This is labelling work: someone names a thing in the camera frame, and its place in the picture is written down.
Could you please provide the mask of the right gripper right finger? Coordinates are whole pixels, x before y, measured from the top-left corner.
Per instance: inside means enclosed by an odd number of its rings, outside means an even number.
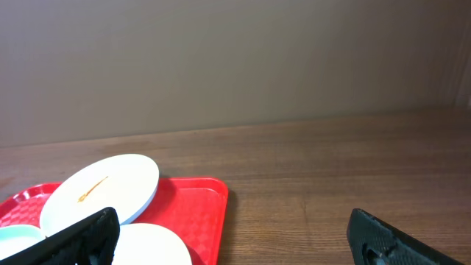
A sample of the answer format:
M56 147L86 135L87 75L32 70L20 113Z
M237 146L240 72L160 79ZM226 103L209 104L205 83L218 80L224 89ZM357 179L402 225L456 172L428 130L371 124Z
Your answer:
M463 265L360 208L350 214L347 240L355 265Z

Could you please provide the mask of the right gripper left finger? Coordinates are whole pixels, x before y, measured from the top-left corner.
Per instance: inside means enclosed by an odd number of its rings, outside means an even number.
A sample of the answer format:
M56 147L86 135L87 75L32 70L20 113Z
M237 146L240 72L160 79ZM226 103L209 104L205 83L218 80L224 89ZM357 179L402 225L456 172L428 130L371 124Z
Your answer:
M1 261L1 265L111 265L120 234L112 207Z

